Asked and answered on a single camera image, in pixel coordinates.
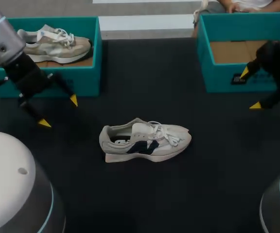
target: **beige sneaker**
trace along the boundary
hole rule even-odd
[[[145,158],[161,162],[184,151],[192,136],[177,125],[145,122],[139,118],[120,126],[104,126],[99,143],[107,163]]]
[[[63,29],[45,25],[37,32],[18,31],[27,45],[24,52],[34,62],[55,61],[61,64],[76,62],[92,51],[92,43],[84,37],[67,34]]]

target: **black table surface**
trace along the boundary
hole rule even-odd
[[[280,174],[280,105],[248,108],[266,93],[208,94],[191,38],[105,41],[102,92],[34,99],[39,128],[14,99],[0,100],[0,132],[21,140],[64,200],[67,232],[261,233],[263,191]],[[134,118],[190,129],[193,143],[153,163],[107,164],[104,125]]]

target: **white shirt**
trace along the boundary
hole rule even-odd
[[[232,0],[233,3],[239,3],[241,10],[245,8],[262,8],[267,6],[272,2],[272,0]]]

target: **shoe tongue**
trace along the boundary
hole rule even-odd
[[[36,37],[37,41],[39,41],[43,36],[46,36],[46,37],[54,39],[54,40],[58,39],[58,36],[55,33],[51,33],[49,31],[39,30],[37,32],[37,37]]]
[[[54,30],[55,30],[54,28],[48,26],[47,24],[45,24],[45,25],[40,29],[40,31],[48,31],[48,32],[50,32],[50,33],[54,33]]]
[[[134,133],[152,133],[152,128],[146,124],[143,123],[135,123],[132,126],[132,131],[131,131],[132,135]]]

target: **hand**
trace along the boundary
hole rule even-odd
[[[227,12],[233,13],[234,11],[240,11],[241,8],[239,7],[238,3],[231,3],[227,6]]]
[[[255,9],[255,8],[246,8],[246,9],[243,9],[243,11],[249,12],[249,13],[256,13],[256,12],[259,12],[260,10]]]

